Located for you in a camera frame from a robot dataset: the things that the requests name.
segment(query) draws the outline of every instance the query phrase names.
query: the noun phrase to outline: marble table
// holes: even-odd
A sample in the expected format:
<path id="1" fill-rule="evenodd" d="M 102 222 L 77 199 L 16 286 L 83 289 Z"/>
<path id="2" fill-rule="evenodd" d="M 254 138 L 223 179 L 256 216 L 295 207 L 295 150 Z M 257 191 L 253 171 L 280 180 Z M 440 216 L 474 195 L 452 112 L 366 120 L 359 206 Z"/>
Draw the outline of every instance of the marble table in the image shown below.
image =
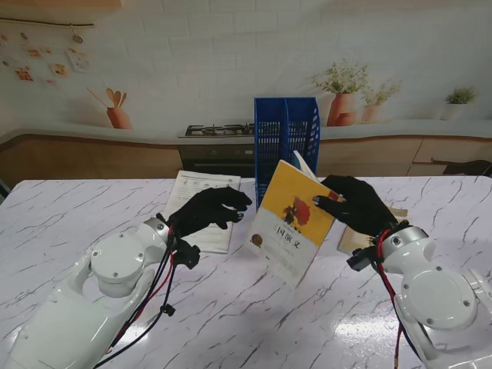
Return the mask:
<path id="1" fill-rule="evenodd" d="M 411 222 L 436 240 L 436 262 L 475 268 L 492 279 L 489 178 L 367 180 L 389 205 L 409 209 Z M 0 206 L 0 365 L 20 325 L 85 251 L 161 211 L 173 182 L 23 181 L 15 187 Z M 254 182 L 243 180 L 241 190 L 253 197 Z M 352 271 L 336 250 L 343 225 L 332 228 L 307 277 L 292 291 L 241 247 L 253 217 L 251 208 L 234 226 L 229 254 L 203 254 L 195 269 L 177 272 L 169 301 L 176 314 L 163 317 L 144 340 L 105 367 L 392 367 L 397 322 L 389 297 L 371 268 Z M 398 283 L 396 276 L 391 280 Z M 128 341 L 142 332 L 159 304 L 151 302 L 147 317 L 127 333 Z M 401 367 L 421 367 L 402 341 Z"/>

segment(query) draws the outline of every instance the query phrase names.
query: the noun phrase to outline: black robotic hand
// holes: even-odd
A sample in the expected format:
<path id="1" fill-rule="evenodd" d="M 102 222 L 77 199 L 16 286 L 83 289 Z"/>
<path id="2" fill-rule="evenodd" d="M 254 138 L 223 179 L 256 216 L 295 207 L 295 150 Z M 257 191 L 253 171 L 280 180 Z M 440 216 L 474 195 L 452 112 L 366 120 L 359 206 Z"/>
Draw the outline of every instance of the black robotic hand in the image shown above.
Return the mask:
<path id="1" fill-rule="evenodd" d="M 317 196 L 314 203 L 354 231 L 376 237 L 398 222 L 367 182 L 331 175 L 321 182 L 344 197 L 343 202 Z"/>
<path id="2" fill-rule="evenodd" d="M 243 218 L 238 211 L 245 211 L 248 205 L 251 205 L 251 199 L 244 192 L 230 187 L 209 188 L 193 196 L 169 217 L 168 223 L 175 228 L 178 237 L 200 231 L 211 223 L 227 229 L 228 221 L 237 223 Z"/>

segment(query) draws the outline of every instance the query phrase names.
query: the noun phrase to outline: wooden cabinet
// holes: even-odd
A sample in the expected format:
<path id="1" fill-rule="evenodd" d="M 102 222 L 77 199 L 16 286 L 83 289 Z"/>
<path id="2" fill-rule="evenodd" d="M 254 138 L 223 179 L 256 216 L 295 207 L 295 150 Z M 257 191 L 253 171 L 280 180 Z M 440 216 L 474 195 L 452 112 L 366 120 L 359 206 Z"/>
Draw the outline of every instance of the wooden cabinet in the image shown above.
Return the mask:
<path id="1" fill-rule="evenodd" d="M 466 162 L 492 161 L 492 140 L 480 138 L 424 138 L 414 162 L 438 161 Z"/>
<path id="2" fill-rule="evenodd" d="M 182 169 L 177 146 L 86 142 L 84 147 L 101 178 L 176 178 Z"/>
<path id="3" fill-rule="evenodd" d="M 405 176 L 422 138 L 363 138 L 323 141 L 317 175 Z"/>
<path id="4" fill-rule="evenodd" d="M 413 177 L 443 175 L 444 169 L 446 169 L 446 165 L 413 164 L 408 169 L 407 175 Z"/>
<path id="5" fill-rule="evenodd" d="M 25 179 L 99 178 L 82 143 L 31 138 L 0 151 L 0 178 L 13 188 Z"/>
<path id="6" fill-rule="evenodd" d="M 175 178 L 177 146 L 25 135 L 0 147 L 0 179 Z"/>

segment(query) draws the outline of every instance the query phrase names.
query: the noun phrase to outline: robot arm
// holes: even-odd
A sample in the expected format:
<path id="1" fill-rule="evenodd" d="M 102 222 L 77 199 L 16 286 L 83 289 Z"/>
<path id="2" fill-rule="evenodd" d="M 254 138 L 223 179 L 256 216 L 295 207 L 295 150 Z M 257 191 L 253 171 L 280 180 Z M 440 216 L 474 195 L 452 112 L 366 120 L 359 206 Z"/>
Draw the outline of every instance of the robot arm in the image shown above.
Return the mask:
<path id="1" fill-rule="evenodd" d="M 145 297 L 155 274 L 146 267 L 163 258 L 168 230 L 164 222 L 151 218 L 136 232 L 98 242 L 21 330 L 7 368 L 93 368 Z M 91 273 L 101 293 L 129 297 L 123 307 L 113 311 L 84 297 L 83 286 Z"/>
<path id="2" fill-rule="evenodd" d="M 200 249 L 180 237 L 211 223 L 227 228 L 228 221 L 242 219 L 238 211 L 250 204 L 248 196 L 232 188 L 209 188 L 196 194 L 168 222 L 158 214 L 137 231 L 99 241 L 20 330 L 6 369 L 92 369 L 102 364 L 98 364 L 101 357 L 118 340 L 118 333 L 136 320 L 157 283 L 153 269 L 147 267 L 160 262 L 163 268 L 172 253 L 174 265 L 193 268 Z M 101 293 L 126 298 L 119 310 L 84 297 L 84 283 L 92 275 Z"/>
<path id="3" fill-rule="evenodd" d="M 420 228 L 407 222 L 398 224 L 368 183 L 352 177 L 330 176 L 323 184 L 341 194 L 344 201 L 318 196 L 314 203 L 381 245 L 381 253 L 375 246 L 354 251 L 347 260 L 351 268 L 360 271 L 369 264 L 380 264 L 383 272 L 403 276 L 394 307 L 409 343 L 425 367 L 492 367 L 492 342 L 478 351 L 466 345 L 463 349 L 444 351 L 432 344 L 425 331 L 427 327 L 453 334 L 453 330 L 470 327 L 476 321 L 479 302 L 492 313 L 492 291 L 484 279 L 476 271 L 460 274 L 432 264 L 434 241 Z"/>
<path id="4" fill-rule="evenodd" d="M 484 279 L 476 271 L 460 274 L 432 264 L 435 248 L 418 227 L 401 229 L 382 243 L 384 270 L 403 276 L 394 300 L 400 322 L 427 368 L 492 367 L 492 343 L 476 351 L 467 346 L 444 351 L 424 332 L 423 326 L 449 334 L 472 326 L 479 303 L 492 313 L 492 291 Z"/>

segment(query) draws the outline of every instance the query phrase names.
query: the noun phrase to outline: potted plant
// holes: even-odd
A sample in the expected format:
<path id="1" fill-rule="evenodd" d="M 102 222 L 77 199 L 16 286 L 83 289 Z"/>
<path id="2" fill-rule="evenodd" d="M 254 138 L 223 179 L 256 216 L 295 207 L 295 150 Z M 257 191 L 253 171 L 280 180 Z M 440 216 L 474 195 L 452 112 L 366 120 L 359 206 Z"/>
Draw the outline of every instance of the potted plant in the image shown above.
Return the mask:
<path id="1" fill-rule="evenodd" d="M 440 119 L 443 121 L 455 121 L 463 111 L 465 104 L 471 103 L 477 97 L 477 91 L 473 87 L 455 88 L 446 97 L 446 106 Z"/>
<path id="2" fill-rule="evenodd" d="M 352 125 L 355 120 L 354 93 L 367 84 L 367 65 L 351 65 L 347 59 L 342 59 L 339 64 L 333 63 L 325 74 L 324 80 L 314 76 L 314 84 L 323 91 L 336 94 L 331 102 L 327 125 Z"/>
<path id="3" fill-rule="evenodd" d="M 366 86 L 362 90 L 366 106 L 362 114 L 363 123 L 374 123 L 377 120 L 379 107 L 385 103 L 391 96 L 400 91 L 401 81 L 394 82 L 388 79 L 381 84 L 379 90 L 375 91 L 371 86 Z"/>

